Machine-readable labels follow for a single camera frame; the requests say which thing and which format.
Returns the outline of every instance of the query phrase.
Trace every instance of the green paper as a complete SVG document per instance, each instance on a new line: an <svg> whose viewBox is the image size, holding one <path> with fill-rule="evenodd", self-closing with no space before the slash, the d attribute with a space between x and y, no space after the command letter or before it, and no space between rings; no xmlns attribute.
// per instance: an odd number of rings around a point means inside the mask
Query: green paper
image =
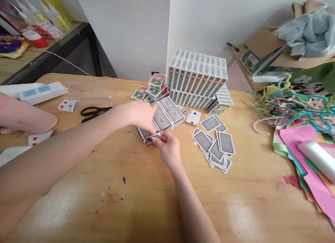
<svg viewBox="0 0 335 243"><path fill-rule="evenodd" d="M323 133L322 135L323 135L323 138L325 139L326 143L334 144L334 140L331 136L329 136L326 133Z"/></svg>
<svg viewBox="0 0 335 243"><path fill-rule="evenodd" d="M312 170L316 173L318 171L320 171L316 166L315 164L312 163L312 161L310 161L308 158L305 157L305 161L306 163L309 165L309 167L312 168Z"/></svg>
<svg viewBox="0 0 335 243"><path fill-rule="evenodd" d="M287 151L287 147L285 144L282 144L282 143L278 143L277 142L277 138L276 138L276 135L274 134L273 135L273 150L275 153L289 159L289 153Z"/></svg>
<svg viewBox="0 0 335 243"><path fill-rule="evenodd" d="M298 179L299 179L299 183L300 183L301 188L304 189L305 191L311 192L307 182L305 181L303 176L300 174L298 168L297 168L297 175L298 175Z"/></svg>

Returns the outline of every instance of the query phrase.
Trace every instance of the playing card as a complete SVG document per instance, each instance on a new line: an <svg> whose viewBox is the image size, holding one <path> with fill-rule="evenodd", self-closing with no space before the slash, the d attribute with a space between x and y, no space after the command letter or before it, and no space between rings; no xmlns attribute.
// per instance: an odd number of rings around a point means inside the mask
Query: playing card
<svg viewBox="0 0 335 243"><path fill-rule="evenodd" d="M44 140L47 140L49 137L51 137L54 131L55 131L55 128L45 133L30 135L28 137L28 146L35 146L38 143Z"/></svg>
<svg viewBox="0 0 335 243"><path fill-rule="evenodd" d="M160 137L160 136L162 136L162 135L161 135L160 132L158 132L158 133L153 134L153 135L151 135L151 136L149 136L149 137L157 137L157 138L158 138L158 137ZM143 140L143 142L148 142L148 141L149 141L149 140L148 140L149 137L145 138L145 139Z"/></svg>
<svg viewBox="0 0 335 243"><path fill-rule="evenodd" d="M212 146L212 142L210 139L206 136L206 134L203 131L198 131L196 134L194 134L194 140L197 142L199 147L206 153L208 153L209 148Z"/></svg>
<svg viewBox="0 0 335 243"><path fill-rule="evenodd" d="M198 133L199 131L201 131L201 129L199 129L199 128L197 128L197 127L194 129L194 131L193 131L193 133L192 133L192 135L191 135L191 138L192 138L193 140L194 140L193 135L196 134L196 133Z"/></svg>
<svg viewBox="0 0 335 243"><path fill-rule="evenodd" d="M223 122L220 120L220 118L218 116L214 116L214 118L220 123L219 126L215 127L215 129L217 131L223 132L223 131L227 131L228 130L227 127L223 124Z"/></svg>
<svg viewBox="0 0 335 243"><path fill-rule="evenodd" d="M202 121L201 126L205 129L206 132L211 132L216 127L220 126L220 122L215 116L210 116Z"/></svg>
<svg viewBox="0 0 335 243"><path fill-rule="evenodd" d="M209 166L210 166L211 168L214 168L215 165L212 164L212 163L209 161L209 156L208 156L208 154L206 154L203 150L201 150L201 151L202 151L203 155L205 156L207 162L209 163Z"/></svg>
<svg viewBox="0 0 335 243"><path fill-rule="evenodd" d="M208 150L219 162L223 161L224 154L219 150L217 139L214 140L212 146Z"/></svg>
<svg viewBox="0 0 335 243"><path fill-rule="evenodd" d="M201 117L201 112L190 109L186 122L198 126Z"/></svg>
<svg viewBox="0 0 335 243"><path fill-rule="evenodd" d="M67 111L67 112L74 112L79 104L79 101L77 100L68 100L64 99L60 105L58 105L57 109L61 111Z"/></svg>
<svg viewBox="0 0 335 243"><path fill-rule="evenodd" d="M219 137L219 149L226 154L235 155L235 149L231 134L217 131Z"/></svg>
<svg viewBox="0 0 335 243"><path fill-rule="evenodd" d="M0 167L30 148L32 148L32 146L17 146L5 149L0 154Z"/></svg>
<svg viewBox="0 0 335 243"><path fill-rule="evenodd" d="M229 171L229 169L230 169L230 167L231 167L231 165L232 165L232 163L233 162L230 159L227 159L227 163L226 163L226 166L225 166L226 169L219 168L220 171L222 171L223 173L227 174L228 171Z"/></svg>
<svg viewBox="0 0 335 243"><path fill-rule="evenodd" d="M216 157L213 156L213 154L210 154L210 158L209 158L209 161L211 162L211 164L219 167L220 169L222 170L225 170L226 171L226 166L227 166L227 154L224 154L223 155L223 160L220 162Z"/></svg>

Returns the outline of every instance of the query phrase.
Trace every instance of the white power strip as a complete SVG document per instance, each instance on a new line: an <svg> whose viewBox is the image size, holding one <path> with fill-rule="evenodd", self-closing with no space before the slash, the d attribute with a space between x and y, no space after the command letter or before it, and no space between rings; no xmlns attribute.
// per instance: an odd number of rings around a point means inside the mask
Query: white power strip
<svg viewBox="0 0 335 243"><path fill-rule="evenodd" d="M66 87L60 82L53 82L51 84L21 92L19 98L21 101L35 105L57 96L69 93Z"/></svg>

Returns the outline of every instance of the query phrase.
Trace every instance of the black scissors handle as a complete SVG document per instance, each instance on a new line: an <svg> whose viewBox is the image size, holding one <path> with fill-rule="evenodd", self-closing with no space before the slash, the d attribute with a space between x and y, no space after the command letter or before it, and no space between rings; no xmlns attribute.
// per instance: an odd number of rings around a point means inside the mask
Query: black scissors handle
<svg viewBox="0 0 335 243"><path fill-rule="evenodd" d="M90 115L94 115L94 114L102 114L102 113L105 113L106 111L110 110L112 107L107 107L107 108L98 108L98 107L88 107L88 108L85 108L83 109L80 114L82 116L90 116Z"/></svg>
<svg viewBox="0 0 335 243"><path fill-rule="evenodd" d="M87 118L83 119L83 120L81 121L81 123L87 122L87 121L89 121L89 120L91 120L91 119L93 119L93 118L95 118L95 117L97 117L97 116L99 116L99 115L105 113L106 111L110 110L111 108L112 108L112 107L106 107L106 108L88 107L88 108L85 108L85 109L83 109L83 110L80 112L80 114L81 114L82 116L90 116L90 117L87 117Z"/></svg>

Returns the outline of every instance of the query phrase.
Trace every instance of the person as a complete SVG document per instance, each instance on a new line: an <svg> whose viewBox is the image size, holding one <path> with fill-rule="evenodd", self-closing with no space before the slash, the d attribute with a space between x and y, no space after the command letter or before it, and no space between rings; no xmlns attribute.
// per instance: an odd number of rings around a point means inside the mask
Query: person
<svg viewBox="0 0 335 243"><path fill-rule="evenodd" d="M135 125L154 134L151 120L156 108L157 104L150 106L144 101L115 106L37 144L0 167L0 242L45 192L111 133ZM147 144L160 149L162 160L172 173L187 242L221 242L183 167L179 140L169 131L161 131L161 135Z"/></svg>

